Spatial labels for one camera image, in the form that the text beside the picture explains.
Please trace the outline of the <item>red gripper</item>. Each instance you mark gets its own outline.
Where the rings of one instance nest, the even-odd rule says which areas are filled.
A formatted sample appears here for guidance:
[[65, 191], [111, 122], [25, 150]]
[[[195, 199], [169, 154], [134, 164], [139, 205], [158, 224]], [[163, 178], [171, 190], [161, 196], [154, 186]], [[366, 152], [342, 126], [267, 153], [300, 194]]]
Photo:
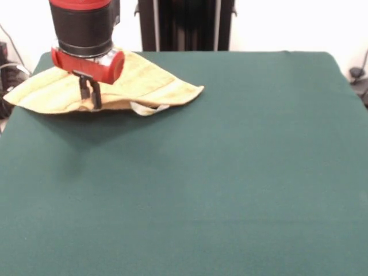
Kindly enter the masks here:
[[112, 85], [121, 75], [125, 55], [123, 51], [113, 48], [106, 55], [85, 59], [82, 57], [71, 56], [61, 49], [52, 48], [51, 59], [54, 65], [69, 73], [82, 74], [79, 76], [79, 88], [81, 99], [90, 97], [90, 89], [87, 85], [87, 76], [92, 77], [91, 98], [94, 110], [102, 108], [101, 90], [98, 82]]

